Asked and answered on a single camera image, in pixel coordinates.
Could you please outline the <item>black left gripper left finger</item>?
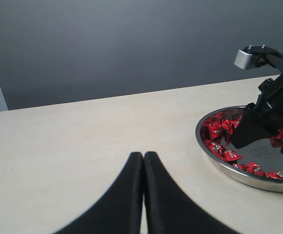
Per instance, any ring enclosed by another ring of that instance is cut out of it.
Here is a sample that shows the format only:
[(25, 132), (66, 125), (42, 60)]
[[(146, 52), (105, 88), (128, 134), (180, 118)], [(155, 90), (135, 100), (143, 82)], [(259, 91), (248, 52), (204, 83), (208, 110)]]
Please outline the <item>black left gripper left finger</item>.
[(138, 234), (143, 207), (144, 160), (130, 153), (122, 171), (104, 195), (58, 234)]

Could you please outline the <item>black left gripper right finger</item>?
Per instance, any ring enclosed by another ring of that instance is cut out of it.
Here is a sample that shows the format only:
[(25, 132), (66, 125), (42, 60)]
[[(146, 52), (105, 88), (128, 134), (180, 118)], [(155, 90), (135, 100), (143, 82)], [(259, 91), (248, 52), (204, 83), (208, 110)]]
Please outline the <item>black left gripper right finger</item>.
[(156, 152), (146, 152), (144, 164), (148, 233), (237, 233), (193, 202), (170, 176)]

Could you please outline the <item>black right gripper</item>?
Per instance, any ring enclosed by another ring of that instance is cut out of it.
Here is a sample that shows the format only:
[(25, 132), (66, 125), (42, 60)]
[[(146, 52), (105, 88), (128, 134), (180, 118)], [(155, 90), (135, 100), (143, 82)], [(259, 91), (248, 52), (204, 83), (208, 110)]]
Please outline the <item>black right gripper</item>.
[(256, 104), (243, 109), (242, 119), (230, 137), (231, 144), (241, 149), (257, 140), (274, 137), (283, 128), (283, 73), (275, 80), (264, 80)]

